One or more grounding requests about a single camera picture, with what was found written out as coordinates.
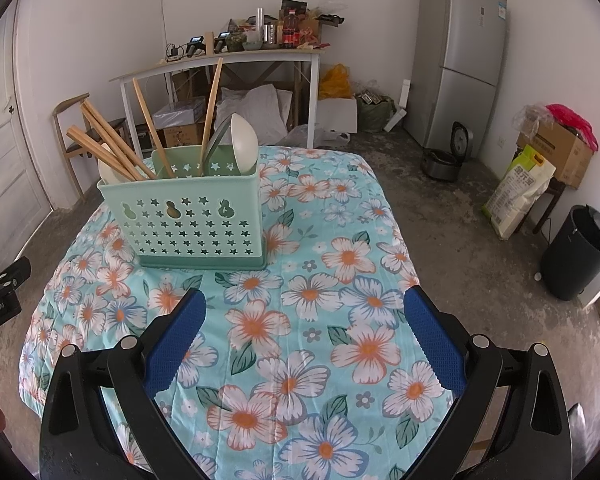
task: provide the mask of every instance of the blue gripper pad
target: blue gripper pad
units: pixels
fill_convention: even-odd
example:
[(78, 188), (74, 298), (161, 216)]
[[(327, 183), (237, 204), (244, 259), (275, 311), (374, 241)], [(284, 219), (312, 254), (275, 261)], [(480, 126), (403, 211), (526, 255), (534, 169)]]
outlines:
[(205, 295), (197, 290), (179, 309), (154, 346), (146, 359), (144, 372), (144, 390), (150, 399), (170, 386), (184, 355), (205, 322), (205, 314)]
[(440, 384), (460, 397), (466, 386), (464, 359), (417, 287), (404, 293), (404, 315)]

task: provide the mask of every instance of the floral tablecloth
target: floral tablecloth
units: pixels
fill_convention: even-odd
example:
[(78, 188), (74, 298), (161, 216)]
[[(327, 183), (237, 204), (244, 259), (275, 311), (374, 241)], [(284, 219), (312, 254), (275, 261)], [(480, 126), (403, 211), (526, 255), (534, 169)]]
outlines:
[[(266, 269), (142, 268), (102, 204), (33, 315), (20, 396), (42, 416), (62, 346), (110, 348), (196, 286), (205, 323), (155, 402), (209, 478), (398, 480), (451, 404), (405, 322), (418, 280), (400, 229), (360, 156), (260, 150)], [(128, 460), (146, 468), (103, 392)]]

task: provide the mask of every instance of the finger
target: finger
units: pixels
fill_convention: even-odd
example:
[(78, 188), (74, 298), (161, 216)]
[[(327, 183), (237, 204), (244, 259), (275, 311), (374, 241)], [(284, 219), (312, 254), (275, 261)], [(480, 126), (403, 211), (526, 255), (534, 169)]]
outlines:
[(4, 416), (2, 410), (0, 410), (0, 433), (2, 433), (7, 427), (7, 419)]

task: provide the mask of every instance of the soda bottle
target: soda bottle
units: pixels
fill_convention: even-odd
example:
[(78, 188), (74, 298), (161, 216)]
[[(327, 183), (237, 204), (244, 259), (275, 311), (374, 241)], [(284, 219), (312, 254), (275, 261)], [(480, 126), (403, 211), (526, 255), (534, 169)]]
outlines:
[(291, 9), (282, 22), (282, 48), (295, 48), (296, 39), (299, 37), (298, 17), (296, 11)]

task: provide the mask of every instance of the white door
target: white door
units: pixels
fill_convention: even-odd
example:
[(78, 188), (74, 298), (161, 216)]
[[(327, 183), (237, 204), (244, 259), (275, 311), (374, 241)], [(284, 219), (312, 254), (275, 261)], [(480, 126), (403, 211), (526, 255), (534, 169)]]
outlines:
[(13, 83), (16, 0), (0, 19), (0, 270), (50, 211), (22, 133)]

